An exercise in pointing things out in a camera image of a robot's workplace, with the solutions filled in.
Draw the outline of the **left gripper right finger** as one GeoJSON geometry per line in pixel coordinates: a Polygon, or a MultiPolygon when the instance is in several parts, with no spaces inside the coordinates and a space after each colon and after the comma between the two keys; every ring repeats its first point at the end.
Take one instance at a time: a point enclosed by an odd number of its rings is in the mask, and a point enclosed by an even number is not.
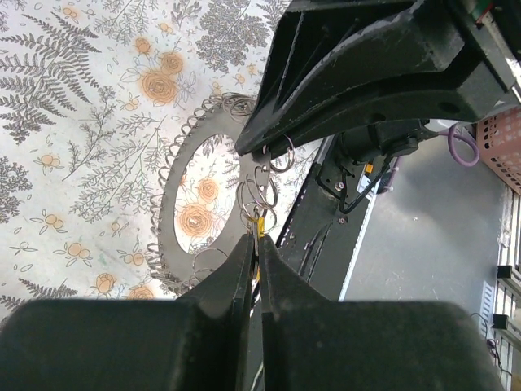
{"type": "Polygon", "coordinates": [[[335,389],[335,303],[282,259],[270,237],[259,245],[265,389],[335,389]]]}

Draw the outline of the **yellow key tag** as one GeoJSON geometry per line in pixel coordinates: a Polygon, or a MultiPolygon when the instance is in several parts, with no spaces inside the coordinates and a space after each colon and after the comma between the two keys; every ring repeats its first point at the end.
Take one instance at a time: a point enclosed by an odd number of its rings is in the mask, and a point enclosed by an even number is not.
{"type": "Polygon", "coordinates": [[[259,241],[265,236],[265,218],[258,217],[252,225],[252,233],[254,236],[254,256],[253,256],[253,279],[258,281],[260,279],[259,269],[259,241]]]}

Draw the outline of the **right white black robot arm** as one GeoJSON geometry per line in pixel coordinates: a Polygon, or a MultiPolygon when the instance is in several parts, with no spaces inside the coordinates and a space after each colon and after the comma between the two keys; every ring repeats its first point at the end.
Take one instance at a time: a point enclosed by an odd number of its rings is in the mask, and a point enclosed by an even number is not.
{"type": "Polygon", "coordinates": [[[519,86],[517,1],[293,1],[239,155],[336,136],[356,162],[414,152],[432,120],[475,122],[519,86]]]}

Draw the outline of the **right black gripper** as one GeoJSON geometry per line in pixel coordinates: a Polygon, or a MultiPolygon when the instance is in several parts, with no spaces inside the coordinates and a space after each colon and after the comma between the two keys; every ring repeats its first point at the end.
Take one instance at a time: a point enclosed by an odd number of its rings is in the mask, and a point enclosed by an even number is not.
{"type": "Polygon", "coordinates": [[[420,116],[479,121],[518,104],[513,72],[492,34],[472,23],[460,1],[416,1],[408,10],[432,70],[418,70],[420,116]]]}

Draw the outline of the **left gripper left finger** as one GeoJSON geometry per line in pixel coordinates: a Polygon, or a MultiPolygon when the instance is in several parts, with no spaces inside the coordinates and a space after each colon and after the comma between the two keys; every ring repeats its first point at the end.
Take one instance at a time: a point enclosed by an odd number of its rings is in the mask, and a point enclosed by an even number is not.
{"type": "Polygon", "coordinates": [[[219,268],[175,301],[188,315],[177,340],[176,390],[243,388],[254,249],[254,236],[242,235],[219,268]]]}

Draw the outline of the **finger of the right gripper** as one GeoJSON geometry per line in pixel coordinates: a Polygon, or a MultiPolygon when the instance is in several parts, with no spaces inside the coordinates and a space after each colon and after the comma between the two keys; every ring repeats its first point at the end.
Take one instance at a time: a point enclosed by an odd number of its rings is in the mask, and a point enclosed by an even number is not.
{"type": "Polygon", "coordinates": [[[283,14],[252,114],[253,134],[332,117],[380,83],[444,69],[433,1],[294,1],[283,14]]]}
{"type": "Polygon", "coordinates": [[[281,156],[292,142],[299,147],[326,136],[383,121],[480,119],[480,76],[409,74],[359,86],[328,99],[318,108],[272,112],[270,107],[252,114],[235,144],[240,156],[268,147],[281,156]]]}

